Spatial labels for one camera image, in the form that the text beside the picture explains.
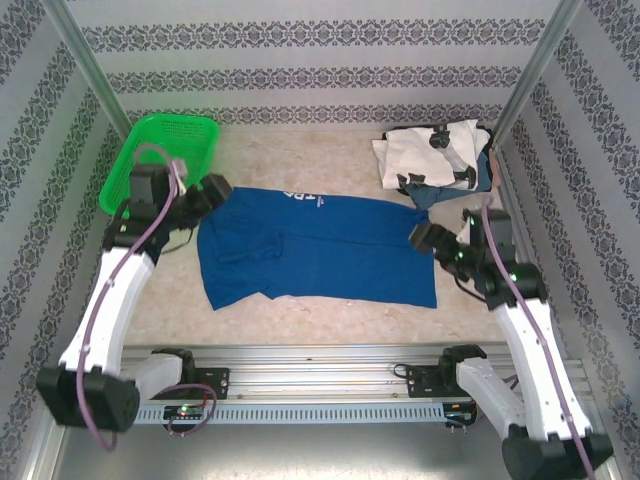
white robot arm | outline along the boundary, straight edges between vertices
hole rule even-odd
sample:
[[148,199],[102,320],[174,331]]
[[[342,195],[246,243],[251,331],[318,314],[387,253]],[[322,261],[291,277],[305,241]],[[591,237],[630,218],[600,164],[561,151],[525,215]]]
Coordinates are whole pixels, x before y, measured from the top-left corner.
[[[524,401],[477,345],[445,349],[440,377],[445,385],[464,390],[485,413],[502,438],[505,465],[514,480],[592,478],[592,467],[604,463],[613,448],[606,434],[593,432],[576,399],[551,328],[540,272],[516,261],[505,212],[465,211],[464,216],[463,236],[424,224],[409,240],[420,252],[433,250],[456,281],[474,280],[504,332]],[[491,230],[485,231],[489,222]]]
[[[231,187],[223,177],[207,175],[199,186],[183,188],[169,201],[169,170],[162,164],[134,166],[130,185],[131,198],[123,202],[107,230],[98,280],[82,323],[58,366],[41,368],[36,378],[40,395],[60,425],[125,432],[133,425],[141,401],[168,387],[194,383],[193,356],[186,350],[157,350],[135,368],[122,371],[124,338],[169,233],[196,227],[226,201]],[[84,337],[92,315],[87,345]],[[76,388],[82,357],[84,398]],[[95,425],[85,422],[87,411]]]

blue t-shirt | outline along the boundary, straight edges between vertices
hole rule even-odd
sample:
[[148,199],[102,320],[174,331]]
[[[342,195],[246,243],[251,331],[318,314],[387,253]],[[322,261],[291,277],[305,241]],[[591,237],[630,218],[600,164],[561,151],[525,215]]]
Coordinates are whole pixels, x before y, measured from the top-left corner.
[[234,188],[198,233],[214,308],[253,293],[436,306],[433,258],[409,245],[426,212],[336,195]]

wall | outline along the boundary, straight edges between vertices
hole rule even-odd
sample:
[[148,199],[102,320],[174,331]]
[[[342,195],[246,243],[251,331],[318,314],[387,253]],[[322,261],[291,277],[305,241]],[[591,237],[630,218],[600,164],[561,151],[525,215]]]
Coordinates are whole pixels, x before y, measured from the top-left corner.
[[36,0],[0,0],[0,479],[20,470],[41,407],[35,375],[71,339],[120,141]]
[[640,477],[639,3],[583,3],[502,153],[572,357]]
[[558,0],[75,0],[135,121],[236,129],[494,123]]

beige tabletop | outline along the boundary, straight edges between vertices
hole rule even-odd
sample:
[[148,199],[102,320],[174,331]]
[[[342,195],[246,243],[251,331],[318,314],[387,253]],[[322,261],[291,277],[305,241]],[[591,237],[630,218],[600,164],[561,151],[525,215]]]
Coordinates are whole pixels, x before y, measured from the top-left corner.
[[[411,201],[383,190],[371,140],[379,131],[223,133],[212,171],[236,186]],[[483,194],[435,205],[432,222],[457,230]],[[172,237],[177,245],[185,232]],[[137,304],[128,345],[385,344],[503,340],[484,304],[435,269],[438,308],[326,297],[247,297],[214,311],[194,240],[161,257]]]

green basket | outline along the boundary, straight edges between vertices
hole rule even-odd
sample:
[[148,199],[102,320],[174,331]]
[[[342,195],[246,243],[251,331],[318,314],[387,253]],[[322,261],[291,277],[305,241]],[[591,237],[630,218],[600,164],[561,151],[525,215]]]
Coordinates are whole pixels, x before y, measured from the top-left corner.
[[[130,197],[129,174],[139,145],[154,143],[169,156],[183,159],[189,171],[185,186],[189,187],[209,172],[219,133],[218,124],[206,117],[165,113],[142,117],[131,130],[100,192],[100,207],[113,215]],[[157,152],[147,150],[140,154],[140,163],[158,162],[164,163],[164,159]]]

